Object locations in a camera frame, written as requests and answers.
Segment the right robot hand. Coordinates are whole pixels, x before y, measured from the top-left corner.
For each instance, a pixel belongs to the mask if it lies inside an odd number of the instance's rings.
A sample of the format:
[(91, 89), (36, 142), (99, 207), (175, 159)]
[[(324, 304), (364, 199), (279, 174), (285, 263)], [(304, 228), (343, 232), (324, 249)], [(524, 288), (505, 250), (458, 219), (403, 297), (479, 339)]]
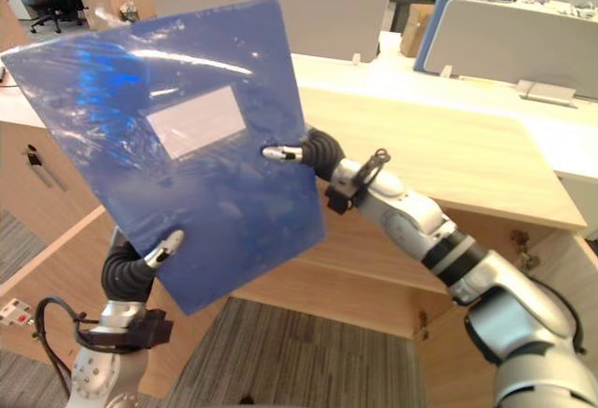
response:
[(274, 162), (296, 162), (311, 167), (318, 178), (329, 182), (345, 158), (340, 144), (329, 134), (311, 128), (300, 146), (266, 146), (261, 154)]

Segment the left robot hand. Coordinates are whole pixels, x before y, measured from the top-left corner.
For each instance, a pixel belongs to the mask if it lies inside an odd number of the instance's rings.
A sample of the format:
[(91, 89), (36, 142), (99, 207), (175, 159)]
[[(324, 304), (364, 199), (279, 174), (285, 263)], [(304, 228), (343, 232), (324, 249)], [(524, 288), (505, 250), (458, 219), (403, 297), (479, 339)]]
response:
[(114, 302), (146, 303), (158, 269), (177, 252), (184, 236), (183, 230), (175, 230), (151, 252), (141, 256), (116, 227), (101, 274), (101, 285), (107, 298)]

